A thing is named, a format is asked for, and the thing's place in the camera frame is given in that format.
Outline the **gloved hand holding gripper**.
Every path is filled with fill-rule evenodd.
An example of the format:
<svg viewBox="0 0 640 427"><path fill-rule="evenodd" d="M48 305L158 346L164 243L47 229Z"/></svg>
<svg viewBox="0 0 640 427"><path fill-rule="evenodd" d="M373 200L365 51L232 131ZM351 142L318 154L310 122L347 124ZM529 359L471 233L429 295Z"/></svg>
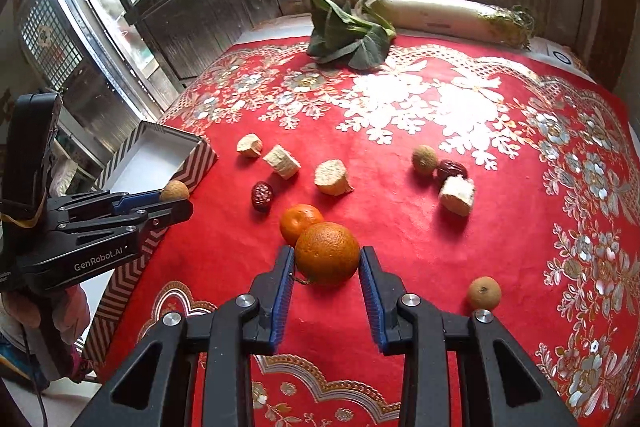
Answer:
<svg viewBox="0 0 640 427"><path fill-rule="evenodd" d="M47 381L84 376L75 345L90 324L85 291L72 286L52 296L27 291L1 294L1 342L9 346L15 367L32 362Z"/></svg>

